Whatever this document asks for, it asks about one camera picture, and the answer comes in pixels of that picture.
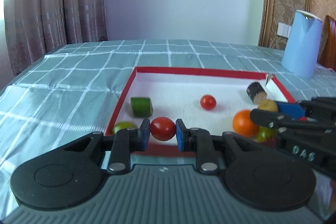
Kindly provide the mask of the large green tomato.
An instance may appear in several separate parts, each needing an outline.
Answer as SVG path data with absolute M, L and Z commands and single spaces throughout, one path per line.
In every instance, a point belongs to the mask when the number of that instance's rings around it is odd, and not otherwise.
M 268 127 L 260 126 L 258 134 L 256 135 L 256 140 L 259 143 L 264 143 L 269 140 L 276 138 L 277 131 Z

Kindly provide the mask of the large yellow-brown fruit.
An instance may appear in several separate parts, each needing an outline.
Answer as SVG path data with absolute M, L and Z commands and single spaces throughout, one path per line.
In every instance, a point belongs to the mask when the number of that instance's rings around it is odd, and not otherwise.
M 257 108 L 265 111 L 278 112 L 278 106 L 276 102 L 269 99 L 261 101 Z

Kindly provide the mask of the orange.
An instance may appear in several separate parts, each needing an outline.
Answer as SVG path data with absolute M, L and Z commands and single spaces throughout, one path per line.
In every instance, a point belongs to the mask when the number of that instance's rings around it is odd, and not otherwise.
M 254 138 L 260 126 L 252 122 L 250 113 L 251 111 L 248 109 L 237 112 L 232 119 L 232 128 L 234 132 L 241 136 Z

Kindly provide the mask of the dark cylinder piece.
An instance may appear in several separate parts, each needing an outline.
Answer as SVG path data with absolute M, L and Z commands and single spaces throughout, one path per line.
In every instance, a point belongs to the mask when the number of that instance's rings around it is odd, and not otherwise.
M 267 93 L 259 82 L 251 83 L 247 87 L 246 93 L 255 105 L 260 104 L 267 98 Z

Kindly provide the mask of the red cherry tomato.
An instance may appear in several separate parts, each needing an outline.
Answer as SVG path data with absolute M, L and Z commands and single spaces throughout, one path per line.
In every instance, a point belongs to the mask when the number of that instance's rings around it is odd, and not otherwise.
M 203 109 L 210 111 L 217 106 L 217 101 L 213 96 L 205 94 L 200 99 L 200 105 Z
M 159 141 L 168 141 L 175 136 L 175 123 L 167 117 L 155 118 L 150 125 L 150 132 Z

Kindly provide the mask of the cut green cucumber piece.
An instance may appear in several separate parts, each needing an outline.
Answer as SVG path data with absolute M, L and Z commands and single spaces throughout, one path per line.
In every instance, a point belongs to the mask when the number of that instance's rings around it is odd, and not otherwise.
M 149 118 L 153 114 L 153 106 L 149 97 L 131 97 L 130 104 L 136 118 Z

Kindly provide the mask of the red shallow cardboard box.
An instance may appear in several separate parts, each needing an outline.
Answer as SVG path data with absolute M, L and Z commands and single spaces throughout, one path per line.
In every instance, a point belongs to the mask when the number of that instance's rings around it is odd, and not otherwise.
M 117 122 L 128 121 L 139 126 L 142 118 L 133 115 L 131 97 L 149 97 L 153 106 L 150 119 L 181 118 L 186 127 L 204 128 L 213 135 L 232 131 L 232 119 L 241 110 L 255 105 L 246 93 L 247 87 L 259 82 L 271 100 L 294 102 L 294 98 L 275 75 L 262 72 L 228 71 L 202 68 L 136 67 L 127 80 L 105 130 L 112 133 Z M 217 101 L 210 111 L 200 99 L 209 94 Z

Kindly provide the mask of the wooden chair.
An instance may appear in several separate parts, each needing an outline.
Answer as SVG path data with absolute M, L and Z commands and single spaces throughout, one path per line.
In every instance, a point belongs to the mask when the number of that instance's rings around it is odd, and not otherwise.
M 321 42 L 318 63 L 335 71 L 335 19 L 329 15 L 325 16 Z

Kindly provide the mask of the light blue kettle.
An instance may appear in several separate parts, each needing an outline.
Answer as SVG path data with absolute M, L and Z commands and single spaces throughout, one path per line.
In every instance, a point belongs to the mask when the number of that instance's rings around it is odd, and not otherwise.
M 307 11 L 296 10 L 281 65 L 294 75 L 310 79 L 317 64 L 322 20 Z

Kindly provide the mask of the green plaid bedsheet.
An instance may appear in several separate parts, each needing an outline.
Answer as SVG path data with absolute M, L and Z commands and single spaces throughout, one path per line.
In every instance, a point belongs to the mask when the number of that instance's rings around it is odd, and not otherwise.
M 335 72 L 311 79 L 281 66 L 272 48 L 202 40 L 115 40 L 69 44 L 40 58 L 1 94 L 1 218 L 17 208 L 10 177 L 23 162 L 106 129 L 134 67 L 274 73 L 296 100 L 335 96 Z

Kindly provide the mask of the patterned pink curtain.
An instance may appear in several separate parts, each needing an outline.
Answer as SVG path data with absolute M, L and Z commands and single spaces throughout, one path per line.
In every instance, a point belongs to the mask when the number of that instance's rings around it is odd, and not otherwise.
M 108 37 L 104 0 L 4 0 L 4 16 L 15 75 L 58 47 Z

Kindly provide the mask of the white wall switch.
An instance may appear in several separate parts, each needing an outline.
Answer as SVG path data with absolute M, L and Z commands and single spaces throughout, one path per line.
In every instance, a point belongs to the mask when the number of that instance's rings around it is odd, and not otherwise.
M 291 26 L 282 22 L 278 23 L 277 35 L 283 38 L 288 38 L 291 32 Z

